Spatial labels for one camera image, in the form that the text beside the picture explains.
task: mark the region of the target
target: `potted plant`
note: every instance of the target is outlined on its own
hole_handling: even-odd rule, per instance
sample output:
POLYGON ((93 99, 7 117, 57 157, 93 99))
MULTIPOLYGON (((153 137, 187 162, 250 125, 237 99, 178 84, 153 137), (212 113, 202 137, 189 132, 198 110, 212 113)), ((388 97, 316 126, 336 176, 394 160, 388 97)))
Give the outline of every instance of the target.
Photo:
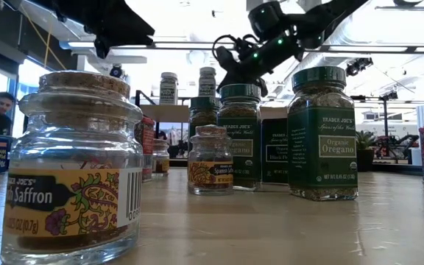
POLYGON ((374 149, 376 137, 370 131, 356 131, 356 155, 358 161, 358 171, 367 172, 372 169, 374 160, 374 149))

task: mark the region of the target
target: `glass bottle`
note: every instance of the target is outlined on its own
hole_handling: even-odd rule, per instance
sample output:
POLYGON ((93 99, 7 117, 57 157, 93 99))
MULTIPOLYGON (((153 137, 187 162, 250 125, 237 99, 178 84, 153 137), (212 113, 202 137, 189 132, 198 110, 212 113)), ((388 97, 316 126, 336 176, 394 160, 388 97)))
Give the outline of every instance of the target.
POLYGON ((165 140, 153 139, 153 178, 168 176, 169 145, 165 140))
POLYGON ((232 139, 224 127, 196 127, 191 137, 194 148, 188 156, 188 190, 196 195, 233 193, 232 139))
POLYGON ((215 97, 197 96, 191 98, 189 107, 189 151, 192 150, 191 137, 196 135, 196 127, 217 124, 219 100, 215 97))
POLYGON ((254 191, 261 182, 261 90, 255 85, 226 85, 217 125, 232 138, 233 188, 254 191))
POLYGON ((206 66, 199 70, 199 94, 198 96, 215 97, 215 68, 206 66))
POLYGON ((292 77, 288 107, 289 190, 316 201, 358 196, 354 102, 345 70, 323 66, 292 77))
POLYGON ((148 117, 141 119, 141 122, 135 126, 135 139, 141 144, 144 152, 144 169, 142 170, 144 182, 152 180, 154 126, 155 122, 148 117))
POLYGON ((177 105, 177 74, 161 73, 160 105, 177 105))
POLYGON ((134 246, 142 118, 119 79, 42 76, 19 103, 27 132, 10 154, 1 244, 5 264, 101 264, 134 246))

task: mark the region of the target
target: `wooden table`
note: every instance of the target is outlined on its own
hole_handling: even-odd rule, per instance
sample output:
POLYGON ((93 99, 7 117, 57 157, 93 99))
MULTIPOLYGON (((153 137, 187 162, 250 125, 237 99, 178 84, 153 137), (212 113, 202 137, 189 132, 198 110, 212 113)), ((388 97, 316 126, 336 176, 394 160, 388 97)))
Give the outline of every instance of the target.
MULTIPOLYGON (((199 197, 186 181, 185 169, 171 169, 144 185, 141 239, 110 264, 424 265, 420 177, 360 174, 355 202, 286 192, 199 197)), ((0 175, 0 241, 4 189, 0 175)))

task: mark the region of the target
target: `ceiling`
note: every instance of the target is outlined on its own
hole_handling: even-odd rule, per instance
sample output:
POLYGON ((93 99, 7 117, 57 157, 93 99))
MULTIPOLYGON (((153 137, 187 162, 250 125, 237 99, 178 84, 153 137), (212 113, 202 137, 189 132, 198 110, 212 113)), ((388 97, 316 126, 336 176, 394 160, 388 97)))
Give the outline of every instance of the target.
MULTIPOLYGON (((223 34, 242 36, 251 33, 247 10, 263 1, 126 0, 137 14, 156 29, 155 41, 209 43, 223 34)), ((281 6, 285 13, 303 13, 304 9, 313 7, 318 1, 321 2, 287 0, 282 1, 281 6)), ((70 21, 61 24, 53 14, 26 1, 23 7, 35 23, 52 31, 59 40, 93 40, 93 36, 86 35, 79 24, 70 21)), ((392 1, 371 0, 345 20, 325 45, 424 45, 423 8, 415 11, 394 10, 392 1)), ((131 76, 132 86, 147 93, 158 89, 162 71, 176 72, 183 94, 192 96, 197 91, 200 67, 215 66, 217 82, 225 75, 211 53, 204 51, 114 49, 107 60, 95 58, 91 48, 76 49, 74 52, 89 54, 88 61, 98 71, 109 69, 112 63, 123 63, 123 69, 131 76)), ((348 94, 380 96, 387 91, 398 90, 399 98, 424 98, 424 55, 419 54, 310 53, 301 64, 294 59, 287 60, 275 69, 273 75, 267 74, 264 79, 268 82, 270 91, 283 82, 287 83, 278 97, 289 98, 292 97, 289 80, 294 72, 313 66, 346 67, 349 60, 363 56, 370 56, 374 66, 355 77, 348 77, 348 94)))

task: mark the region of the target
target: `white bottle cap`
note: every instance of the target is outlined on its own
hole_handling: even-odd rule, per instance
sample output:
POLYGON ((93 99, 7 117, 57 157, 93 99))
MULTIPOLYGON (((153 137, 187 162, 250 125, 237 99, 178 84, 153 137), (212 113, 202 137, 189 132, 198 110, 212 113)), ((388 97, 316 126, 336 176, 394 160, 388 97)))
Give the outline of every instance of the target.
POLYGON ((161 73, 161 78, 174 78, 177 80, 177 74, 172 72, 163 72, 161 73))
POLYGON ((214 67, 210 67, 210 66, 206 66, 206 67, 202 67, 199 70, 200 74, 213 74, 215 75, 215 68, 214 67))

